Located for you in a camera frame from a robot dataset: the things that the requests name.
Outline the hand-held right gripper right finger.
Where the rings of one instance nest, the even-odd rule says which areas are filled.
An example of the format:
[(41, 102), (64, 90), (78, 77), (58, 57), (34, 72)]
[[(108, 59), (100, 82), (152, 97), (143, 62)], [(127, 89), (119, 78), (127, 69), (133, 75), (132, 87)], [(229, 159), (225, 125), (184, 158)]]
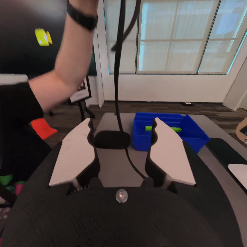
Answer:
[(182, 139), (159, 118), (153, 120), (145, 171), (154, 187), (168, 188), (173, 182), (196, 184)]

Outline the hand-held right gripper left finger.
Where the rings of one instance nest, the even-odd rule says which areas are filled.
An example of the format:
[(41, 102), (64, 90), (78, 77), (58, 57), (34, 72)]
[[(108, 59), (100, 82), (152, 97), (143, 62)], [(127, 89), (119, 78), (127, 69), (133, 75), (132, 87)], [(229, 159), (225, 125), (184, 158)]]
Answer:
[(86, 118), (63, 139), (49, 182), (50, 187), (72, 183), (73, 187), (89, 187), (98, 178), (100, 162), (94, 146), (92, 119)]

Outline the long green block bar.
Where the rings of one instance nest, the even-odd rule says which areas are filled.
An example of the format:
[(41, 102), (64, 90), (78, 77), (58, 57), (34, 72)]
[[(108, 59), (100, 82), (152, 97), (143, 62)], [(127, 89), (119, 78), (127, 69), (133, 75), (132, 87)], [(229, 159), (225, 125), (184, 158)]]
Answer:
[[(171, 127), (175, 132), (180, 133), (182, 129), (179, 127)], [(145, 126), (145, 131), (152, 131), (152, 126)]]

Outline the blue plastic bin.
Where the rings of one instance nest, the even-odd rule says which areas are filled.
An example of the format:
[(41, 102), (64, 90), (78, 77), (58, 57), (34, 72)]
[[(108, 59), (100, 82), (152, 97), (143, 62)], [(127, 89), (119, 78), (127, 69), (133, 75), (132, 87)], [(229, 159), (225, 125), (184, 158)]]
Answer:
[(189, 116), (171, 113), (136, 113), (133, 121), (132, 147), (137, 151), (147, 152), (151, 146), (153, 119), (159, 118), (172, 129), (181, 129), (177, 134), (198, 153), (210, 140), (208, 135)]

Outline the person's left forearm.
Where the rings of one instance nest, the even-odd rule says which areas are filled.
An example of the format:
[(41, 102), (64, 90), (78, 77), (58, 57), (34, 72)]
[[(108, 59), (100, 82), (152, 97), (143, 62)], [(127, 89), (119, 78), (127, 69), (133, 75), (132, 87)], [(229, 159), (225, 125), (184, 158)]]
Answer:
[(63, 38), (54, 69), (29, 80), (43, 112), (68, 99), (85, 79), (91, 60), (94, 31), (89, 31), (66, 14)]

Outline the black mesh wrist rest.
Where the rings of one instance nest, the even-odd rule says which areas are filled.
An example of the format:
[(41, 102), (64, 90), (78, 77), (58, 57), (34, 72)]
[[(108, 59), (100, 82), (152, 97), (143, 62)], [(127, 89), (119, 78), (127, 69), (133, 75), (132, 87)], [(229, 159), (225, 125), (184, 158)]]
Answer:
[(124, 131), (104, 130), (94, 138), (94, 146), (101, 149), (127, 149), (130, 142), (130, 135)]

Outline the red plastic crate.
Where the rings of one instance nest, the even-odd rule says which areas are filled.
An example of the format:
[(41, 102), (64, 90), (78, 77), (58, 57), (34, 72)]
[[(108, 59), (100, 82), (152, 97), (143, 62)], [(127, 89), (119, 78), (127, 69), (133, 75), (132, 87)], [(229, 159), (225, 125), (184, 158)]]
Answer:
[(46, 140), (58, 132), (56, 129), (51, 128), (44, 118), (31, 121), (31, 126), (43, 140)]

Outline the black rolling sign stand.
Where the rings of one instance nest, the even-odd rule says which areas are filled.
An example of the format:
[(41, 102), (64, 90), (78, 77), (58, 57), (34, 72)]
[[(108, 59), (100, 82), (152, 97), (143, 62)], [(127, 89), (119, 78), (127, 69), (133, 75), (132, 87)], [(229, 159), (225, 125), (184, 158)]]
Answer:
[(89, 83), (89, 77), (86, 76), (79, 89), (67, 99), (67, 103), (69, 105), (77, 105), (79, 106), (81, 121), (86, 119), (85, 113), (89, 115), (91, 119), (95, 118), (95, 114), (88, 109), (86, 106), (86, 99), (91, 98), (91, 88)]

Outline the document display board with stand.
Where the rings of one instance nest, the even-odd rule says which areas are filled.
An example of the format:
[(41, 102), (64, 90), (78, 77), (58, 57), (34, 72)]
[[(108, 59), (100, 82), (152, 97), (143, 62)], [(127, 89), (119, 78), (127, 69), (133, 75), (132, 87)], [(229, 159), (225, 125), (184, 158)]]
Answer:
[[(242, 120), (236, 128), (236, 136), (238, 139), (247, 145), (247, 118)], [(236, 178), (242, 189), (247, 190), (247, 165), (244, 164), (229, 164), (228, 169)]]

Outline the large paned window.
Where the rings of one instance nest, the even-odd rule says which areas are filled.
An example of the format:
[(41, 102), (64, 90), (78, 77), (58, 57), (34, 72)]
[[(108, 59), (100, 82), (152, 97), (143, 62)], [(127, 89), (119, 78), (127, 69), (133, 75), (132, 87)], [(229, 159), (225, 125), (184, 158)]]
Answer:
[(120, 74), (227, 75), (246, 38), (245, 0), (146, 0)]

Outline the dark wall board yellow logo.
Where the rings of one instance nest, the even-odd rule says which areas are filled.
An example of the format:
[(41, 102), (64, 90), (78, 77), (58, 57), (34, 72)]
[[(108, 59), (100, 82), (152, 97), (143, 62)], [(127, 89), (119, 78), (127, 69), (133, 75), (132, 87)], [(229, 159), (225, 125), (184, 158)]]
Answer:
[[(69, 1), (97, 16), (98, 1)], [(1, 74), (41, 75), (54, 69), (67, 1), (1, 1)]]

